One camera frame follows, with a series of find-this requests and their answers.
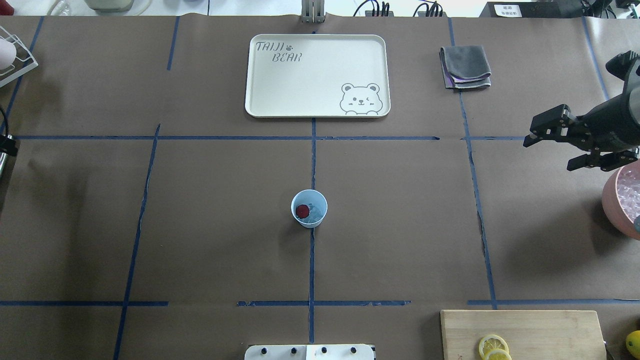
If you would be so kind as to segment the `white cup rack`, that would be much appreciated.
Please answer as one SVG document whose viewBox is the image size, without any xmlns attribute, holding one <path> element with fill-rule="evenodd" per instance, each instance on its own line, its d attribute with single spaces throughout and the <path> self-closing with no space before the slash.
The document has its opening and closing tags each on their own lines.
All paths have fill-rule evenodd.
<svg viewBox="0 0 640 360">
<path fill-rule="evenodd" d="M 17 50 L 13 64 L 9 68 L 0 70 L 0 86 L 3 88 L 26 73 L 38 68 L 39 62 L 18 35 L 9 32 L 4 27 L 0 27 L 0 32 L 1 38 L 14 43 Z"/>
</svg>

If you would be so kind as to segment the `red strawberry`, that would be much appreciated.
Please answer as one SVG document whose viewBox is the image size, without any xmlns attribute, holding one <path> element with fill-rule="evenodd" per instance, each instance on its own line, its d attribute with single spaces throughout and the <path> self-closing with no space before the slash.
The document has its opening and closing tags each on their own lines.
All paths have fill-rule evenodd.
<svg viewBox="0 0 640 360">
<path fill-rule="evenodd" d="M 300 220 L 307 219 L 311 214 L 311 208 L 306 203 L 300 203 L 295 207 L 294 214 Z"/>
</svg>

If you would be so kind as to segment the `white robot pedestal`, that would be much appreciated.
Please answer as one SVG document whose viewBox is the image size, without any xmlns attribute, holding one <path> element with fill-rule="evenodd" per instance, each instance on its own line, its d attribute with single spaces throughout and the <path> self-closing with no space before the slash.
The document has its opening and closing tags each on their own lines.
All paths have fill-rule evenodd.
<svg viewBox="0 0 640 360">
<path fill-rule="evenodd" d="M 375 347 L 363 343 L 347 344 L 265 344 L 252 345 L 245 360 L 375 360 Z"/>
</svg>

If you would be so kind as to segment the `aluminium frame post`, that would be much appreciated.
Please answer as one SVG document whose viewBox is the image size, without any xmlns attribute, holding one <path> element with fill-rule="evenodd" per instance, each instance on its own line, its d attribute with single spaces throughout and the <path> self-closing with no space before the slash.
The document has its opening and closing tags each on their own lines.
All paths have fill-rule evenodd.
<svg viewBox="0 0 640 360">
<path fill-rule="evenodd" d="M 301 0 L 301 22 L 322 24 L 326 21 L 325 0 Z"/>
</svg>

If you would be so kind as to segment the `cream bear tray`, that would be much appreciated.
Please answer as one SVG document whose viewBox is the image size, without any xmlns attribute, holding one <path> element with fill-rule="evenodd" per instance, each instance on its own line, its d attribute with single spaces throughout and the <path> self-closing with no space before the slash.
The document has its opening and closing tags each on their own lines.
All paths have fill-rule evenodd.
<svg viewBox="0 0 640 360">
<path fill-rule="evenodd" d="M 386 41 L 375 34 L 258 34 L 246 112 L 256 118 L 380 118 L 391 110 Z"/>
</svg>

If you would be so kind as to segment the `pile of clear ice cubes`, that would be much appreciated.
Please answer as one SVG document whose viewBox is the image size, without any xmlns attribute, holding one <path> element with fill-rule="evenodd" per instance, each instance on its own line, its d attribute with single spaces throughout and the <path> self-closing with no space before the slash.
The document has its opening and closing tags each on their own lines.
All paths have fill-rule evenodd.
<svg viewBox="0 0 640 360">
<path fill-rule="evenodd" d="M 633 223 L 640 215 L 640 174 L 633 168 L 618 173 L 617 198 L 624 214 Z"/>
</svg>

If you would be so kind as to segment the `pink bowl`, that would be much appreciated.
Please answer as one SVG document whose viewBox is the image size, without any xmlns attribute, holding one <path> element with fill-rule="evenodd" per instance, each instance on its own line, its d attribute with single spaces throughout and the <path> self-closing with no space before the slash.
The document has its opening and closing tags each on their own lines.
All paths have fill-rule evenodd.
<svg viewBox="0 0 640 360">
<path fill-rule="evenodd" d="M 630 218 L 624 214 L 617 195 L 618 174 L 621 170 L 628 168 L 639 170 L 639 162 L 631 162 L 631 164 L 622 166 L 614 171 L 606 181 L 602 190 L 601 202 L 606 218 L 608 218 L 610 223 L 622 234 L 630 237 L 631 239 L 638 240 L 640 239 L 639 217 L 635 221 L 631 222 Z"/>
</svg>

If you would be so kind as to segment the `grey purple folded cloth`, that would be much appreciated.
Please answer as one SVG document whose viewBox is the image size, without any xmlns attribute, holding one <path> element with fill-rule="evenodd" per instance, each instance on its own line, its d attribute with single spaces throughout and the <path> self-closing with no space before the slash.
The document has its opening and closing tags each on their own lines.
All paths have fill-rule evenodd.
<svg viewBox="0 0 640 360">
<path fill-rule="evenodd" d="M 469 91 L 492 86 L 492 70 L 482 45 L 441 47 L 439 61 L 446 89 Z"/>
</svg>

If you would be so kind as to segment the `light blue cup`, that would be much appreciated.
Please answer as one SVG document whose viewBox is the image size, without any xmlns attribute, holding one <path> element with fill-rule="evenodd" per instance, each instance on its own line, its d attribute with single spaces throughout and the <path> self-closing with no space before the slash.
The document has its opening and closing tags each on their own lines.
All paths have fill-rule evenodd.
<svg viewBox="0 0 640 360">
<path fill-rule="evenodd" d="M 328 209 L 327 199 L 315 189 L 300 191 L 295 194 L 290 203 L 293 218 L 307 229 L 318 227 L 326 217 Z"/>
</svg>

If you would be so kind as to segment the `wooden cutting board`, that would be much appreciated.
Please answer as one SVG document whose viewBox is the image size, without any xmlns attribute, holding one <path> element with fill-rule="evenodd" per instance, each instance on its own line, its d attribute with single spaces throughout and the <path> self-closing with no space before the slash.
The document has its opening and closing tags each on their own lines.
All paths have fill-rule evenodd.
<svg viewBox="0 0 640 360">
<path fill-rule="evenodd" d="M 593 310 L 453 310 L 439 313 L 446 360 L 480 360 L 480 341 L 498 335 L 514 360 L 605 360 Z"/>
</svg>

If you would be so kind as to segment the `lemon slices row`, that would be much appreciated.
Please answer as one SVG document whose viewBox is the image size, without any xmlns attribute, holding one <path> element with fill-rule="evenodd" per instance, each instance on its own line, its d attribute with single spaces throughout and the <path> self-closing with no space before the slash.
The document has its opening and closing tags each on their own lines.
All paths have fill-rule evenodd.
<svg viewBox="0 0 640 360">
<path fill-rule="evenodd" d="M 494 333 L 482 337 L 477 349 L 482 360 L 512 360 L 508 343 Z"/>
</svg>

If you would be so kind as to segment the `clear ice cube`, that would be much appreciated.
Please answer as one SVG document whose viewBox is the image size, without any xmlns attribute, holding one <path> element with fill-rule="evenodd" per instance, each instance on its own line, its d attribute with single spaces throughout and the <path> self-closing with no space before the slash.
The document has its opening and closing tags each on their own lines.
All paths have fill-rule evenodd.
<svg viewBox="0 0 640 360">
<path fill-rule="evenodd" d="M 303 219 L 307 224 L 314 224 L 323 219 L 326 211 L 322 207 L 318 207 L 313 203 L 308 203 L 310 207 L 310 216 L 306 219 Z"/>
</svg>

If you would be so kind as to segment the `yellow lemon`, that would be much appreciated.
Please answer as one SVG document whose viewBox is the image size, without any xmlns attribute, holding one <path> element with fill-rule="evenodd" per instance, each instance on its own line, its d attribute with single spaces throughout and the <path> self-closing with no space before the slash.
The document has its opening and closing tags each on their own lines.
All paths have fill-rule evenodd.
<svg viewBox="0 0 640 360">
<path fill-rule="evenodd" d="M 640 330 L 634 330 L 626 336 L 625 346 L 633 358 L 640 360 Z"/>
</svg>

